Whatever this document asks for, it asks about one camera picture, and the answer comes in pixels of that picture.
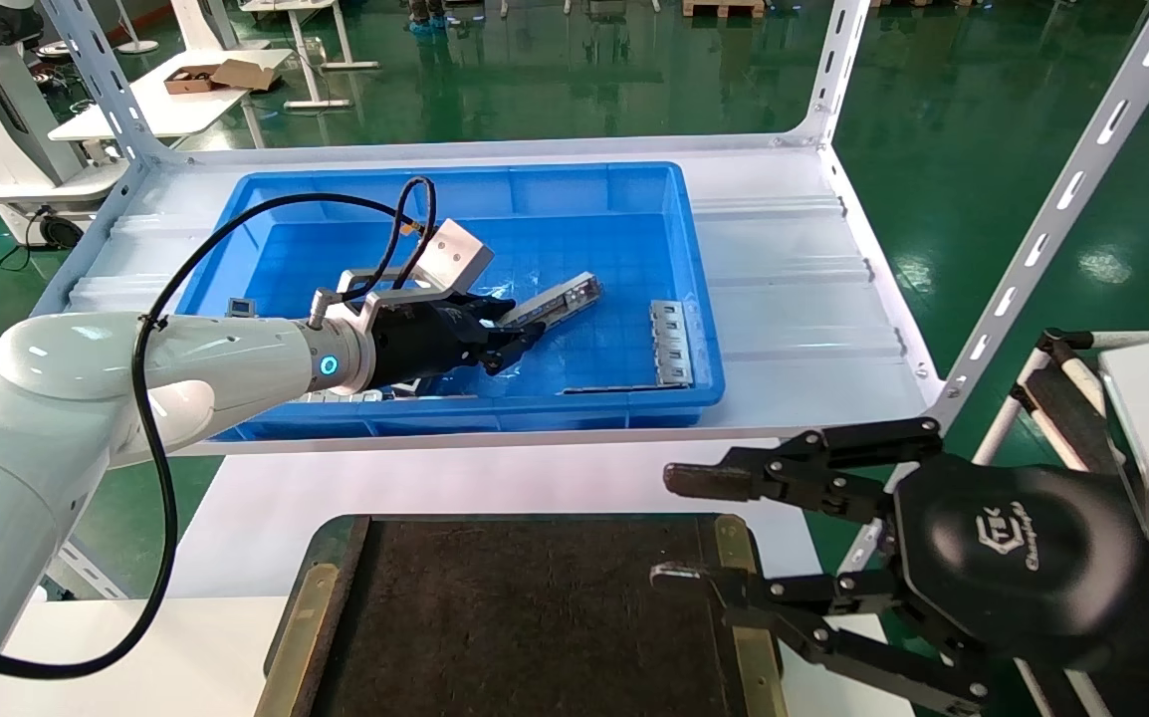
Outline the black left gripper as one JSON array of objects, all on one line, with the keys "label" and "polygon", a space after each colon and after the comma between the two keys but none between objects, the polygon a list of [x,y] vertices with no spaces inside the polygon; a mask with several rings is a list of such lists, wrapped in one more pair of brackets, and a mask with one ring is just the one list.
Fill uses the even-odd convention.
[{"label": "black left gripper", "polygon": [[506,371],[547,330],[547,324],[499,330],[498,322],[515,308],[512,299],[456,294],[380,309],[373,321],[373,386],[409,384],[475,364],[489,376]]}]

